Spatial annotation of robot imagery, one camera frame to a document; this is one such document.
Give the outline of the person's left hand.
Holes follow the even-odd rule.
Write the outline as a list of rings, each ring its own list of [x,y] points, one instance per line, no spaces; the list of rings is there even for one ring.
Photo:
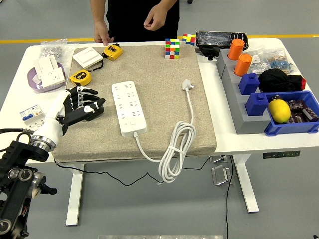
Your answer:
[[[156,31],[164,26],[166,15],[170,7],[164,2],[155,5],[149,12],[144,28],[150,31]]]

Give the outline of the person's right hand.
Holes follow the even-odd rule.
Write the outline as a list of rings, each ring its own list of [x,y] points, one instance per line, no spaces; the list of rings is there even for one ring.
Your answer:
[[[94,21],[94,41],[96,43],[103,43],[104,46],[114,42],[114,38],[110,37],[104,20]]]

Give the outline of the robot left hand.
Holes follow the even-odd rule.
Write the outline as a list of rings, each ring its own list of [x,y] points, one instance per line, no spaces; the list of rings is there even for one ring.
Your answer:
[[[54,148],[69,126],[102,114],[105,102],[97,91],[87,87],[75,86],[61,91],[46,114],[44,124],[32,135],[31,143],[44,141]]]

